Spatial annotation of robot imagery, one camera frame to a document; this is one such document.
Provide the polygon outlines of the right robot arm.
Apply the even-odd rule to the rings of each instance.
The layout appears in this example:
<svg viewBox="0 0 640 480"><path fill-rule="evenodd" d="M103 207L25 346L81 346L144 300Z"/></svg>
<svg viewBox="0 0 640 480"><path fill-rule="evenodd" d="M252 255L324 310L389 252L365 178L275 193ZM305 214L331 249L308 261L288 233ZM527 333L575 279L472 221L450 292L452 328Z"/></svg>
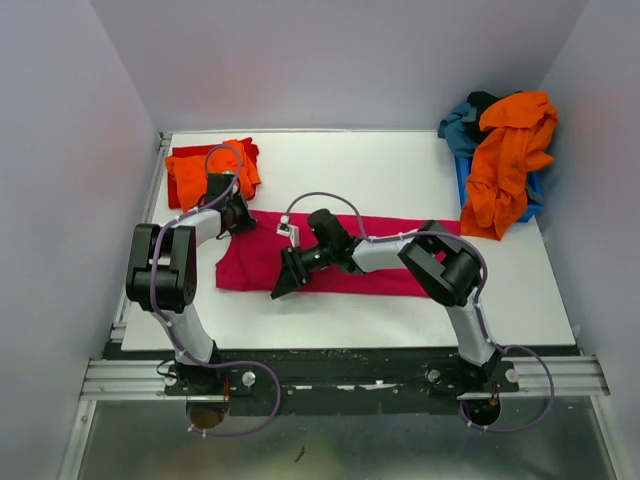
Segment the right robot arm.
<svg viewBox="0 0 640 480"><path fill-rule="evenodd" d="M481 389L501 354L488 339L479 296L486 265L470 243L434 220L389 237L352 236L327 209L313 212L308 225L316 244L292 244L280 251L281 269L270 296L278 299L308 285L315 272L335 267L345 274L405 270L427 296L443 306L458 342L458 365L446 379L459 391Z"/></svg>

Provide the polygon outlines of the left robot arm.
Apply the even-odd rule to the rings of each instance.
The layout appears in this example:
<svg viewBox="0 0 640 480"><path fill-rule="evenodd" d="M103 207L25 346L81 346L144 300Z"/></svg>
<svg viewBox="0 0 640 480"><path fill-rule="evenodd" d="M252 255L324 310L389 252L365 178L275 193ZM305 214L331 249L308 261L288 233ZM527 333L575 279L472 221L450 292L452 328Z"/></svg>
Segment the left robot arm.
<svg viewBox="0 0 640 480"><path fill-rule="evenodd" d="M133 230L125 280L127 298L162 326L178 364L212 369L221 362L194 305L197 248L210 240L256 226L231 173L213 173L205 193L186 213L162 227L140 223Z"/></svg>

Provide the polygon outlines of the magenta t shirt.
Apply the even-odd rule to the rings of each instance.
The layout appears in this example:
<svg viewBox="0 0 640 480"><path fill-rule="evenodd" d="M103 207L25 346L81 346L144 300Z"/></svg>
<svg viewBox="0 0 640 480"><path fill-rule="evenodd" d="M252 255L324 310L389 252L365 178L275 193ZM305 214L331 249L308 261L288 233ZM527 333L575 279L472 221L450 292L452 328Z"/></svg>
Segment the magenta t shirt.
<svg viewBox="0 0 640 480"><path fill-rule="evenodd" d="M256 226L231 237L216 264L219 289L268 291L273 299L296 291L424 297L428 293L414 279L387 242L387 251L375 254L358 235L358 218L334 215L327 209L311 214L292 213L299 245L277 232L282 215L255 211Z"/></svg>

